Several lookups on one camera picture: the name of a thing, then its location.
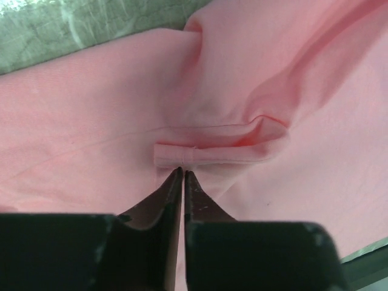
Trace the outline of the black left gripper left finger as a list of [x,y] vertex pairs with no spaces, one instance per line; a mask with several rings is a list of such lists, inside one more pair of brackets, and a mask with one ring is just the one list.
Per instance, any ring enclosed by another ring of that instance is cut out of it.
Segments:
[[178,167],[149,196],[119,214],[117,218],[125,225],[136,230],[151,229],[162,220],[170,208],[181,205],[183,169]]

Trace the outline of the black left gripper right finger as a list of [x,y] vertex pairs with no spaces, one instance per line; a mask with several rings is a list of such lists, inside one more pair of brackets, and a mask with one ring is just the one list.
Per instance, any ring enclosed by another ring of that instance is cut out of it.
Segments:
[[193,171],[184,177],[184,220],[189,222],[236,222],[202,189]]

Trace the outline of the pink t shirt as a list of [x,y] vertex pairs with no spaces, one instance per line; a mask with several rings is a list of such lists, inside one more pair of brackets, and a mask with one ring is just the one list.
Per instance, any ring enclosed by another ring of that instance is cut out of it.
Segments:
[[238,219],[387,236],[387,2],[212,1],[1,77],[1,211],[119,214],[174,167]]

